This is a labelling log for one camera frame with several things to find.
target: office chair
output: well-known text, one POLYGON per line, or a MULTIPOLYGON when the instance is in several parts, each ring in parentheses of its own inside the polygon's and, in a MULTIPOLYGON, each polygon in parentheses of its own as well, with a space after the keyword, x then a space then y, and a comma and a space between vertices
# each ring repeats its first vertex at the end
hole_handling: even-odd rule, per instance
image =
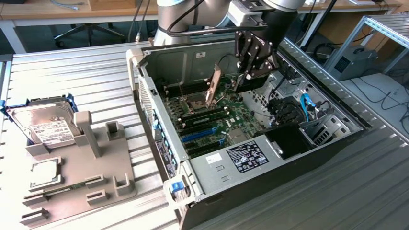
POLYGON ((125 42, 125 36, 117 32, 115 32, 113 30, 111 30, 113 28, 112 23, 108 23, 108 28, 100 27, 101 23, 85 23, 84 25, 79 26, 76 24, 71 24, 71 30, 67 31, 64 34, 60 34, 57 36, 55 36, 53 40, 56 42, 56 46, 59 48, 64 47, 64 42, 61 41, 63 38, 67 38, 68 36, 81 32, 83 30, 87 30, 88 32, 88 46, 92 46, 92 34, 93 34, 93 30, 101 31, 104 33, 108 33, 119 38, 121 38, 121 42, 125 42))

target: chair wheel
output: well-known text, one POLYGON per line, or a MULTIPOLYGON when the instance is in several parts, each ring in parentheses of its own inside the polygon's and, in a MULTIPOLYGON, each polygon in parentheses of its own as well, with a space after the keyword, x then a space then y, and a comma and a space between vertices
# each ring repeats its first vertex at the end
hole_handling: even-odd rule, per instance
POLYGON ((57 46, 57 48, 63 48, 64 47, 64 42, 63 41, 57 41, 56 42, 56 46, 57 46))

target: hard drive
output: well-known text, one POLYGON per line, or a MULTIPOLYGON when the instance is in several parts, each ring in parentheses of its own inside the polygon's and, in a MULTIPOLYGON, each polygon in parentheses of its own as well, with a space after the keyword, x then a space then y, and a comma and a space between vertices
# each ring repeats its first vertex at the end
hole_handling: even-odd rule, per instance
POLYGON ((71 94, 27 100, 13 106, 4 106, 4 101, 0 103, 3 113, 21 129, 29 144, 43 143, 49 149, 75 144, 81 129, 73 123, 77 107, 71 94))

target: blue pcie slot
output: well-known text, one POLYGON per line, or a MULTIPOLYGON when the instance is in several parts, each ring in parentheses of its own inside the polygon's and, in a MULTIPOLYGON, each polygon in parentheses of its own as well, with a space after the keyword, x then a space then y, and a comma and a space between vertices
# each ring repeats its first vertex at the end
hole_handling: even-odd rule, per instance
POLYGON ((217 128, 218 127, 214 127, 214 128, 212 128, 212 129, 209 129, 206 131, 202 131, 202 132, 200 132, 197 134, 193 134, 191 136, 187 136, 187 137, 181 138, 181 142, 196 140, 196 139, 202 138, 205 136, 213 135, 216 133, 216 131, 217 131, 217 128))

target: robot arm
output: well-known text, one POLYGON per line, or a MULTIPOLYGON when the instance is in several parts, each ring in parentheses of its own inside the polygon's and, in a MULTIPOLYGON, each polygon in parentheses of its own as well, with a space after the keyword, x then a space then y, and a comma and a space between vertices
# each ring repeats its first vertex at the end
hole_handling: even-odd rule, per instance
POLYGON ((189 36, 236 32, 237 92, 262 85, 278 68, 276 50, 305 0, 157 0, 159 31, 155 45, 189 41, 189 36), (189 25, 220 26, 226 18, 236 27, 187 32, 189 25))

